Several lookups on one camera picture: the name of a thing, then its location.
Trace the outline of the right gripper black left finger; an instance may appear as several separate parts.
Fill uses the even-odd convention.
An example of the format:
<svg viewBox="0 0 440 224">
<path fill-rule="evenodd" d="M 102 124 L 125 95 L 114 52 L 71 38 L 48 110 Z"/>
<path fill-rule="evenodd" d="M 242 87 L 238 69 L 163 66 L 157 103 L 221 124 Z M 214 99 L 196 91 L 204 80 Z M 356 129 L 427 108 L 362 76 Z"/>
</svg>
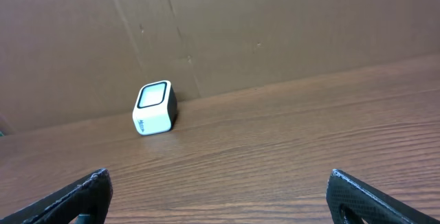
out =
<svg viewBox="0 0 440 224">
<path fill-rule="evenodd" d="M 22 224 L 103 224 L 113 188 L 109 171 L 100 168 L 45 198 L 1 219 Z"/>
</svg>

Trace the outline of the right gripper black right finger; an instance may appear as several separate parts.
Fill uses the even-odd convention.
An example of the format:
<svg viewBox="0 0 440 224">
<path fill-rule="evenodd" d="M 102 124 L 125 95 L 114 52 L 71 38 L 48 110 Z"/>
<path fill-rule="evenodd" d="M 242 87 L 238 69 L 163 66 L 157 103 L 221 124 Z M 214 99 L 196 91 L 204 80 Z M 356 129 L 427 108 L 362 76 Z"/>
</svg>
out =
<svg viewBox="0 0 440 224">
<path fill-rule="evenodd" d="M 432 218 L 338 169 L 327 182 L 326 201 L 334 223 L 439 224 Z"/>
</svg>

